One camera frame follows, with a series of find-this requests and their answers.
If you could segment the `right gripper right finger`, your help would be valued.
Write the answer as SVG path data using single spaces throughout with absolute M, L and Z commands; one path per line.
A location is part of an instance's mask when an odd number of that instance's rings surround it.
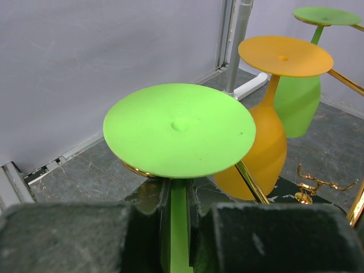
M 362 272 L 363 248 L 331 204 L 230 202 L 187 187 L 194 272 Z

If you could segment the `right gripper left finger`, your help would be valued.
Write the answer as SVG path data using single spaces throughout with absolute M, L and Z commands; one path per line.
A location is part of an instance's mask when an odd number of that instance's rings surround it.
M 1 216 L 2 272 L 168 272 L 170 183 L 122 201 L 37 202 Z

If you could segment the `lime green wine glass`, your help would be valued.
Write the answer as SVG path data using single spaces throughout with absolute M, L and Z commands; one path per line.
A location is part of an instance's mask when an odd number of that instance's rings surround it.
M 363 31 L 361 17 L 348 11 L 328 7 L 300 7 L 294 17 L 315 25 L 311 43 L 318 45 L 325 27 L 351 26 Z M 302 137 L 308 130 L 321 99 L 321 81 L 315 77 L 281 77 L 275 94 L 274 108 L 287 138 Z

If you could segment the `orange wine glass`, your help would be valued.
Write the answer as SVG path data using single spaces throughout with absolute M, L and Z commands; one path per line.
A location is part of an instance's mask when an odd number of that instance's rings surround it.
M 249 112 L 257 133 L 254 144 L 242 163 L 268 196 L 284 167 L 287 137 L 274 109 L 274 98 L 282 76 L 303 78 L 328 72 L 334 64 L 326 50 L 310 42 L 286 36 L 256 36 L 238 46 L 241 59 L 253 68 L 271 74 L 262 100 Z

